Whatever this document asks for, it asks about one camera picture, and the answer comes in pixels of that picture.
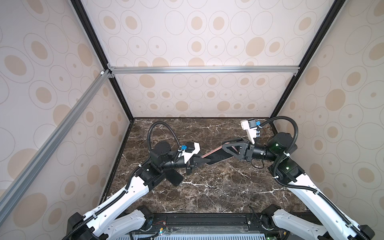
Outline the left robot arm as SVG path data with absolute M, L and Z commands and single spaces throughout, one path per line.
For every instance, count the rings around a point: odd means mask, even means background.
M 172 151 L 168 142 L 162 141 L 149 151 L 149 158 L 140 164 L 129 177 L 128 183 L 111 198 L 84 215 L 78 213 L 68 220 L 65 240 L 111 240 L 126 232 L 140 229 L 152 220 L 146 209 L 135 210 L 131 215 L 120 217 L 129 206 L 148 194 L 164 179 L 174 186 L 184 177 L 177 171 L 191 171 L 211 162 L 199 154 L 198 143 L 187 143 Z

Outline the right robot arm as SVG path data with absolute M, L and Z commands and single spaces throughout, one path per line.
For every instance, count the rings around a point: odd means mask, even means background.
M 285 229 L 305 240 L 371 240 L 375 232 L 367 225 L 359 225 L 345 215 L 319 188 L 289 154 L 297 149 L 291 134 L 278 133 L 267 144 L 240 138 L 224 143 L 219 150 L 222 159 L 237 158 L 270 161 L 269 171 L 275 181 L 294 193 L 321 222 L 315 225 L 294 216 L 277 205 L 262 211 L 262 227 L 271 231 Z

